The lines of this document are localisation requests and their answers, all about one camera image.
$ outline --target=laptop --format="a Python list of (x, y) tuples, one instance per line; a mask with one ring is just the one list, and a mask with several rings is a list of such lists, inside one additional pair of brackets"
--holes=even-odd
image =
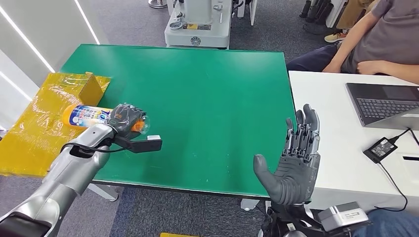
[(419, 130), (419, 86), (347, 83), (364, 127)]

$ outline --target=gray t-shirt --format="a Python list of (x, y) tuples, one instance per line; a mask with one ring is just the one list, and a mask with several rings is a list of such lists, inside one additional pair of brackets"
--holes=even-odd
[(379, 18), (342, 64), (357, 73), (358, 63), (385, 60), (419, 65), (419, 0), (380, 0), (372, 14)]

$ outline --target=blue jeans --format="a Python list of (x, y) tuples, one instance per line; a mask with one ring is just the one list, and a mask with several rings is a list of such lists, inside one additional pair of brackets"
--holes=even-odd
[(318, 48), (287, 63), (287, 70), (321, 72), (330, 63), (336, 52), (336, 45)]
[(368, 214), (373, 225), (354, 231), (353, 237), (417, 237), (419, 217), (406, 211), (375, 210)]

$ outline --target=power adapter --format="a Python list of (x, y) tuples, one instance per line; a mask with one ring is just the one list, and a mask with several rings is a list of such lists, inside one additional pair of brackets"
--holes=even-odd
[(374, 163), (380, 163), (390, 153), (397, 149), (397, 146), (395, 145), (397, 139), (399, 139), (399, 136), (393, 137), (391, 139), (383, 137), (370, 148), (363, 151), (363, 153)]

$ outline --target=green table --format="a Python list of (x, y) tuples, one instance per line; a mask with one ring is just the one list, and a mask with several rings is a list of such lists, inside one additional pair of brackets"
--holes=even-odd
[(159, 152), (112, 154), (96, 182), (267, 196), (253, 155), (273, 170), (294, 118), (283, 53), (83, 44), (61, 72), (86, 71), (112, 77), (100, 107), (140, 107), (163, 140)]

